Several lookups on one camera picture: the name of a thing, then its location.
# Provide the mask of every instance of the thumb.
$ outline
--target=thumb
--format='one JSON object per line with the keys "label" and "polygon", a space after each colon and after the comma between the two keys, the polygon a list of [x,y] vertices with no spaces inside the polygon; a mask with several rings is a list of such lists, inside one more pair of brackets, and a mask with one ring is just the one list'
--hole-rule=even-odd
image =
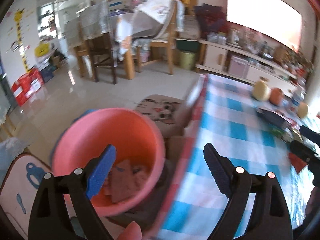
{"label": "thumb", "polygon": [[142,240],[141,228],[136,222],[131,222],[117,240]]}

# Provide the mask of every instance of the cabinet door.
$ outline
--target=cabinet door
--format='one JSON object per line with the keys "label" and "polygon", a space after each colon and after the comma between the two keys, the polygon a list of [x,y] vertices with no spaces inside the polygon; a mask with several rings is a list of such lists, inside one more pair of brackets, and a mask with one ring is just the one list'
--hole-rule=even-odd
{"label": "cabinet door", "polygon": [[252,82],[257,82],[260,79],[260,77],[264,77],[269,80],[268,86],[270,88],[280,88],[282,92],[288,97],[291,97],[291,93],[289,93],[288,90],[291,90],[291,91],[295,90],[295,86],[292,85],[291,83],[281,78],[277,78],[272,74],[266,73],[263,70],[249,66],[247,79]]}
{"label": "cabinet door", "polygon": [[204,66],[222,71],[226,61],[227,50],[207,45]]}

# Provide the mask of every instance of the water bottle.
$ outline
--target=water bottle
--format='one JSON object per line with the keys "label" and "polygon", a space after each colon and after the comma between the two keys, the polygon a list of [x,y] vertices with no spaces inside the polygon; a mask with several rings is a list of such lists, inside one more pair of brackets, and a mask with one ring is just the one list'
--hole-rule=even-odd
{"label": "water bottle", "polygon": [[289,100],[288,111],[297,113],[297,109],[300,103],[303,101],[304,88],[301,85],[297,85],[296,90],[292,93],[292,97]]}

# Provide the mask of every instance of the bucket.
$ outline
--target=bucket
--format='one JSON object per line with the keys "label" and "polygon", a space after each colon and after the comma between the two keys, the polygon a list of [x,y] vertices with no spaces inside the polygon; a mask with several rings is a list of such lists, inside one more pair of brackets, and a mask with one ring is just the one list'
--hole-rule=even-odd
{"label": "bucket", "polygon": [[131,165],[145,165],[149,178],[135,196],[119,203],[99,192],[91,199],[99,216],[115,216],[139,204],[157,183],[165,160],[163,137],[149,118],[125,108],[108,108],[82,117],[65,132],[53,156],[53,174],[62,176],[84,168],[108,144],[116,147],[114,164],[130,159]]}
{"label": "bucket", "polygon": [[180,51],[180,67],[186,70],[192,70],[195,67],[196,54],[191,51]]}

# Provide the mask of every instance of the dark brown chair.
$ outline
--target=dark brown chair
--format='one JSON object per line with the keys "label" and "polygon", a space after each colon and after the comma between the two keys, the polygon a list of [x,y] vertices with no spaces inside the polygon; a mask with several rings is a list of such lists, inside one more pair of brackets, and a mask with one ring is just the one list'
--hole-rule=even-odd
{"label": "dark brown chair", "polygon": [[84,41],[84,46],[92,66],[94,81],[99,81],[96,67],[107,66],[112,71],[113,84],[116,84],[116,50],[111,43],[109,33],[104,33],[102,36]]}

